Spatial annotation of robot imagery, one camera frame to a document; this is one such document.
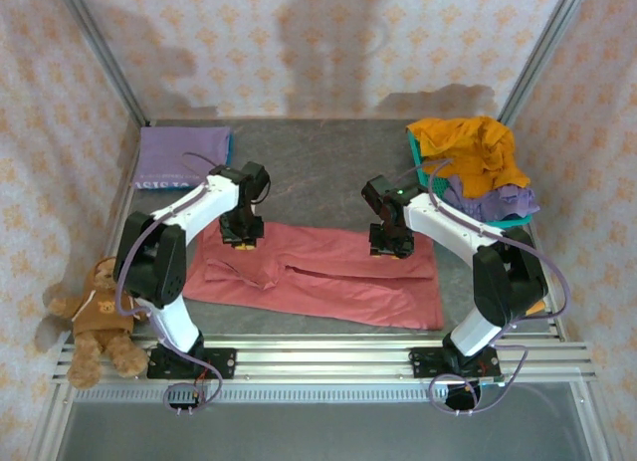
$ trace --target teal basket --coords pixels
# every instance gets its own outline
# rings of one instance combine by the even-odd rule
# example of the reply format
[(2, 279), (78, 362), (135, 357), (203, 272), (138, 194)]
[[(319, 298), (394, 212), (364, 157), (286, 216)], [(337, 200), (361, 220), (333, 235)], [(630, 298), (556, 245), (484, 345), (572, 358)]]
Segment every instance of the teal basket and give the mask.
[[(416, 140), (416, 137), (414, 137), (414, 134), (409, 129), (407, 129), (407, 137), (409, 137), (409, 145), (411, 146), (411, 153), (414, 156), (414, 162), (416, 163), (416, 165), (422, 164), (425, 159), (423, 158), (422, 155), (420, 155), (420, 144)], [(429, 174), (427, 174), (424, 170), (422, 170), (422, 168), (419, 168), (417, 172), (418, 172), (418, 181), (420, 182), (420, 185), (428, 187)], [(445, 190), (447, 190), (447, 187), (449, 187), (449, 182), (447, 181), (447, 179), (444, 179), (442, 177), (436, 177), (434, 178), (434, 182), (432, 185), (433, 185), (434, 193), (439, 198), (442, 199), (442, 195), (445, 193)], [(531, 215), (528, 215), (527, 217), (524, 217), (524, 218), (518, 217), (516, 219), (512, 218), (507, 220), (494, 220), (494, 221), (488, 221), (485, 223), (488, 225), (491, 225), (492, 227), (508, 229), (510, 227), (518, 227), (520, 225), (529, 224), (531, 222), (531, 219), (532, 219)]]

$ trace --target patterned wallpaper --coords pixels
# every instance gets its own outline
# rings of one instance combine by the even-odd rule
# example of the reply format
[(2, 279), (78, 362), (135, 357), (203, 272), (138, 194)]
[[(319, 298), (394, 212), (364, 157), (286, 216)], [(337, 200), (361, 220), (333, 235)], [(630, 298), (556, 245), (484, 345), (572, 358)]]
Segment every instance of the patterned wallpaper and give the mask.
[(585, 0), (518, 117), (520, 165), (626, 459), (637, 459), (637, 0)]
[(25, 459), (138, 130), (61, 0), (0, 0), (0, 459)]
[(87, 0), (149, 118), (498, 115), (557, 0)]

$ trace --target folded purple cloth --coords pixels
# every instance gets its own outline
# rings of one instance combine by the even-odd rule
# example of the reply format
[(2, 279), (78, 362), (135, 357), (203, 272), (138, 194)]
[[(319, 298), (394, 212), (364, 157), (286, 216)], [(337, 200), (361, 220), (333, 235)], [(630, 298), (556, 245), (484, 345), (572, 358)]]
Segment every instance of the folded purple cloth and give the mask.
[(508, 184), (482, 197), (469, 199), (462, 195), (460, 177), (452, 175), (447, 181), (449, 187), (443, 194), (445, 202), (480, 222), (505, 220), (512, 215), (527, 217), (539, 211), (539, 206), (535, 203), (535, 193), (529, 187)]
[(232, 131), (230, 127), (143, 127), (133, 186), (174, 189), (199, 185), (203, 178), (197, 174), (207, 174), (212, 167), (184, 152), (201, 154), (215, 164), (230, 164)]

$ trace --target metal frame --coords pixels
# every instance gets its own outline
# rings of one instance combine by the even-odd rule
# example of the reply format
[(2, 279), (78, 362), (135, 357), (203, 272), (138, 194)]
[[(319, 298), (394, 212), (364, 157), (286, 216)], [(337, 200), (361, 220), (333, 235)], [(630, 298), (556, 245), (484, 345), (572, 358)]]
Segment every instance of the metal frame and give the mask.
[[(86, 2), (64, 1), (82, 28), (132, 119), (139, 126), (149, 125), (150, 122), (141, 110)], [(504, 124), (511, 124), (518, 115), (580, 1), (559, 0), (501, 112), (500, 120)], [(127, 175), (128, 182), (136, 165), (136, 157), (137, 155)], [(116, 251), (132, 195), (133, 190), (128, 183), (123, 194), (119, 194), (121, 205), (106, 244), (106, 253), (109, 255)], [(530, 227), (530, 231), (534, 236), (533, 226)], [(533, 238), (541, 250), (537, 237)], [(553, 310), (555, 299), (555, 288), (549, 280), (547, 302)], [(603, 393), (596, 383), (594, 365), (587, 345), (570, 342), (560, 320), (549, 322), (554, 323), (554, 328), (551, 327), (547, 333), (512, 333), (502, 338), (502, 345), (511, 342), (530, 348), (528, 362), (523, 367), (518, 382), (569, 382), (593, 459), (622, 459), (616, 437), (610, 428), (610, 418), (602, 399)], [(133, 338), (144, 348), (156, 344), (156, 341), (150, 338)], [(231, 346), (238, 350), (235, 378), (224, 382), (226, 389), (223, 392), (230, 393), (224, 395), (227, 400), (254, 402), (262, 399), (264, 393), (272, 393), (273, 386), (284, 385), (291, 392), (305, 393), (303, 396), (314, 396), (307, 393), (316, 393), (336, 386), (334, 389), (345, 389), (349, 392), (355, 389), (355, 392), (371, 393), (370, 396), (375, 401), (395, 401), (403, 397), (405, 401), (413, 402), (426, 400), (422, 388), (423, 383), (427, 383), (428, 380), (413, 378), (407, 356), (409, 349), (414, 346), (439, 346), (441, 340), (432, 337), (394, 335), (229, 336), (207, 337), (205, 344)], [(120, 397), (125, 401), (128, 399), (126, 397), (130, 396), (126, 393), (133, 393), (135, 399), (139, 396), (155, 399), (153, 396), (159, 392), (158, 390), (167, 385), (165, 381), (148, 380), (143, 376), (137, 379), (120, 378), (105, 360), (104, 376), (98, 386), (90, 391), (78, 392), (66, 380), (73, 350), (74, 346), (71, 344), (66, 344), (62, 348), (45, 403), (48, 408), (43, 410), (36, 427), (29, 460), (56, 459), (74, 402), (82, 402), (85, 398), (95, 396), (112, 399)], [(512, 373), (521, 355), (521, 351), (501, 350), (499, 358), (503, 373)], [(373, 393), (381, 392), (377, 391), (378, 387), (382, 387), (382, 393), (385, 394), (373, 398)], [(412, 394), (405, 395), (410, 389)]]

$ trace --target teddy bear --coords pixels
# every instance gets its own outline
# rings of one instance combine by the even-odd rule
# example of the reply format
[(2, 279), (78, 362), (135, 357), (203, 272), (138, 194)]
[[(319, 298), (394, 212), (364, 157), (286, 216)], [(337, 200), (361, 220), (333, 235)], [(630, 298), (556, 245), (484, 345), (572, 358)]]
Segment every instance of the teddy bear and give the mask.
[[(125, 317), (117, 311), (114, 265), (115, 257), (101, 259), (87, 274), (81, 297), (54, 298), (48, 307), (51, 314), (73, 323), (75, 351), (67, 379), (77, 389), (88, 389), (100, 381), (102, 353), (123, 377), (137, 376), (148, 367), (148, 355), (130, 339), (134, 319), (143, 321), (147, 316), (141, 312)], [(126, 292), (121, 305), (125, 310), (138, 307)]]

